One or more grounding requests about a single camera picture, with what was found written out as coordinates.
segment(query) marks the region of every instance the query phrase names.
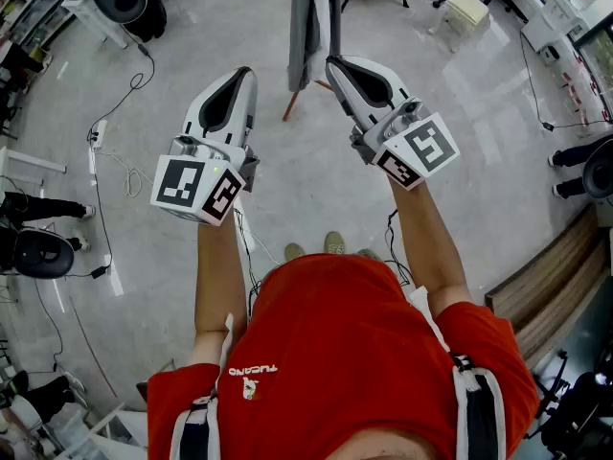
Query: desk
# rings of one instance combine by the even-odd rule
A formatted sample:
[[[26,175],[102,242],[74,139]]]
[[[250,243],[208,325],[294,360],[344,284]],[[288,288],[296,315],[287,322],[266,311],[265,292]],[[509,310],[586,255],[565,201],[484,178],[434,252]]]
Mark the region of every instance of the desk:
[[[12,180],[20,180],[22,182],[28,182],[30,184],[36,184],[38,186],[42,186],[42,180],[36,179],[34,177],[28,177],[27,175],[8,174],[9,160],[16,160],[17,162],[22,162],[24,164],[42,167],[43,169],[48,169],[50,171],[55,171],[57,173],[66,173],[65,165],[60,165],[54,162],[49,162],[48,160],[43,160],[41,158],[32,157],[30,155],[26,155],[25,153],[20,153],[12,149],[7,149],[6,147],[1,148],[0,149],[0,175],[4,175],[5,177],[8,177]],[[5,177],[0,177],[0,203],[4,201],[4,192],[6,188],[6,182],[7,182],[7,179]]]

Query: power strip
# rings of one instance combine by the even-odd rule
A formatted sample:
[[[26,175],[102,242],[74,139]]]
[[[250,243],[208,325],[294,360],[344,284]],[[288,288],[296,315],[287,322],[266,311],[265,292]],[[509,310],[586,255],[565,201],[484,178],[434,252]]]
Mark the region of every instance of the power strip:
[[[92,133],[92,151],[98,151],[102,148],[102,142],[104,141],[104,133],[106,132],[106,125],[108,122],[103,119],[98,121],[96,129]]]

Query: wooden panel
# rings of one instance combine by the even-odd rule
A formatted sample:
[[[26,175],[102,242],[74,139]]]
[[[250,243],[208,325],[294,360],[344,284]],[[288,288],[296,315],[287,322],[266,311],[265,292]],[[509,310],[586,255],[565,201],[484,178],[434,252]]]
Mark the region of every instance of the wooden panel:
[[[515,334],[522,356],[533,354],[552,333],[562,326],[594,285],[605,264],[606,245],[604,241],[600,241],[562,290],[543,307],[530,323]]]
[[[588,205],[535,258],[486,294],[497,316],[523,327],[570,280],[597,243],[596,210]]]
[[[604,270],[600,276],[596,279],[594,285],[589,289],[587,294],[583,297],[583,299],[579,302],[579,304],[575,307],[572,313],[568,316],[568,318],[564,321],[564,323],[558,327],[549,338],[535,351],[533,351],[529,355],[524,355],[524,360],[526,361],[526,365],[529,369],[533,369],[538,361],[547,355],[551,350],[555,348],[562,340],[572,331],[577,324],[579,318],[583,315],[587,306],[592,302],[598,290],[601,288],[602,283],[606,279],[606,277],[610,274],[610,270],[607,268]]]

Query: feet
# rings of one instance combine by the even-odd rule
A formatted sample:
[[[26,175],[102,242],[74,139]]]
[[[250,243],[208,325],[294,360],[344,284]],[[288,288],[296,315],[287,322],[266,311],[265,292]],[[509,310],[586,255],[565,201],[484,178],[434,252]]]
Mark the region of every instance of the feet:
[[[554,163],[554,157],[558,154],[559,154],[559,150],[547,157],[547,163],[549,164],[549,167],[552,167],[552,168],[557,167],[557,165]]]
[[[75,377],[72,373],[66,370],[62,370],[61,374],[68,379],[70,382],[70,388],[76,388],[80,390],[83,394],[85,393],[85,385],[83,382]]]
[[[96,215],[96,206],[88,204],[85,206],[85,215],[81,219],[92,219]]]
[[[75,396],[75,402],[80,405],[83,409],[87,410],[89,409],[89,405],[87,404],[87,401],[85,400],[85,398],[83,397],[83,395],[81,395],[79,393],[79,390],[70,387],[70,391],[73,393],[73,395]]]
[[[53,58],[54,56],[51,53],[47,53],[47,56],[42,60],[42,72],[40,72],[41,75],[47,71],[47,68],[49,68]]]
[[[358,250],[357,251],[357,255],[365,257],[366,259],[371,259],[373,261],[378,261],[379,263],[383,262],[383,260],[379,256],[377,256],[371,249]]]
[[[306,254],[305,250],[298,243],[290,243],[285,248],[285,261],[289,263]]]
[[[345,254],[345,241],[338,232],[329,232],[324,241],[326,254]]]
[[[84,252],[89,252],[89,250],[92,248],[92,244],[87,241],[87,239],[83,235],[83,232],[81,232],[78,228],[73,229],[73,237],[79,240],[80,250]]]
[[[554,194],[555,197],[559,197],[561,199],[566,199],[563,195],[561,195],[558,191],[557,191],[557,184],[555,184],[554,186],[552,186],[552,193]]]

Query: tiled floor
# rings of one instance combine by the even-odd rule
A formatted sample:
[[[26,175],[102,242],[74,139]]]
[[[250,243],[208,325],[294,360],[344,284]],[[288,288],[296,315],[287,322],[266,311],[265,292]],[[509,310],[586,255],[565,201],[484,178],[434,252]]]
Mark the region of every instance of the tiled floor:
[[[462,255],[477,301],[528,261],[584,203],[551,196],[560,175],[546,157],[578,142],[572,130],[539,127],[519,42],[520,24],[497,3],[489,29],[453,55],[427,33],[436,12],[431,0],[352,0],[343,14],[343,52],[393,68],[410,92],[439,111],[462,156],[430,182]],[[352,122],[331,93],[311,85],[288,123],[281,117],[286,88],[290,0],[168,0],[166,33],[149,43],[155,58],[150,85],[133,93],[109,118],[103,149],[153,177],[192,99],[213,79],[240,65],[258,75],[258,116],[251,136],[261,157],[254,192],[242,195],[249,229],[281,260],[288,242],[307,252],[322,249],[329,230],[340,230],[348,249],[371,247],[387,255],[383,240],[393,201],[381,172],[350,149]],[[45,196],[96,203],[85,136],[90,125],[128,88],[150,73],[132,45],[100,43],[80,23],[54,43],[49,71],[33,86],[12,146],[65,163],[68,173],[47,174]],[[571,120],[551,72],[528,50],[544,119]],[[60,74],[64,63],[65,69]],[[137,197],[123,194],[125,169],[97,157],[102,208],[113,249],[111,277],[39,282],[63,336],[58,360],[82,377],[101,412],[119,401],[143,407],[135,383],[171,357],[181,363],[193,338],[195,225],[149,206],[145,181]],[[60,234],[79,222],[56,221]],[[73,272],[107,261],[100,217],[80,224],[91,253]],[[260,277],[272,266],[254,251]],[[27,370],[49,370],[59,343],[36,297],[34,281],[13,281],[20,302],[5,305],[0,320]],[[118,398],[105,384],[75,315]],[[35,376],[45,381],[45,376]]]

